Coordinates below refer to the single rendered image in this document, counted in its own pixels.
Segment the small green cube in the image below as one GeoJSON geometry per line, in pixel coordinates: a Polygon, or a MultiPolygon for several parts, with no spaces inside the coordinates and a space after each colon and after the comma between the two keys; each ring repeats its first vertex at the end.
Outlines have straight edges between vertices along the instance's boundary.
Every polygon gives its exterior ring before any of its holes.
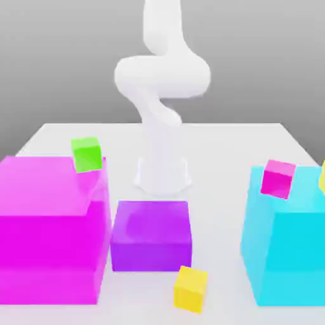
{"type": "Polygon", "coordinates": [[[77,173],[102,168],[102,150],[97,137],[91,136],[72,139],[71,149],[77,173]]]}

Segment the small pink cube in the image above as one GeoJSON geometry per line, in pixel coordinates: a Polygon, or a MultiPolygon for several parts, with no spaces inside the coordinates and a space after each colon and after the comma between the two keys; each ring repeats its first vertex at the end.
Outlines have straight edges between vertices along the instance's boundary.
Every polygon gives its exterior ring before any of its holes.
{"type": "Polygon", "coordinates": [[[260,192],[287,200],[295,170],[296,164],[269,159],[263,172],[260,192]]]}

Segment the large purple box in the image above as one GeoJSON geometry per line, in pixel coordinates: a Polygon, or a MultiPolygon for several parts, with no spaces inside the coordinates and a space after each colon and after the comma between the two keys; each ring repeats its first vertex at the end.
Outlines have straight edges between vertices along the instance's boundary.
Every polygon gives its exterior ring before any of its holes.
{"type": "Polygon", "coordinates": [[[192,265],[186,201],[119,201],[110,240],[114,272],[178,272],[192,265]]]}

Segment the large magenta box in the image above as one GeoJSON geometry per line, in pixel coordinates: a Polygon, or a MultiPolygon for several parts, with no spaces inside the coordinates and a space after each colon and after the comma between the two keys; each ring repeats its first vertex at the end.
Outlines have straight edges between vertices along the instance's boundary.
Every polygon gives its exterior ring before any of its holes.
{"type": "Polygon", "coordinates": [[[111,229],[107,168],[0,161],[0,305],[94,305],[111,229]]]}

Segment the large cyan box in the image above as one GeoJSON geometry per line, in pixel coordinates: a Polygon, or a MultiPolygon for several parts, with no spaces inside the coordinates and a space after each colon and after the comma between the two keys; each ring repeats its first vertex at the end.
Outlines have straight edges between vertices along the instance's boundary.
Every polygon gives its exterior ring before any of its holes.
{"type": "Polygon", "coordinates": [[[241,256],[259,306],[325,306],[325,194],[320,167],[299,166],[288,199],[260,192],[250,173],[241,256]]]}

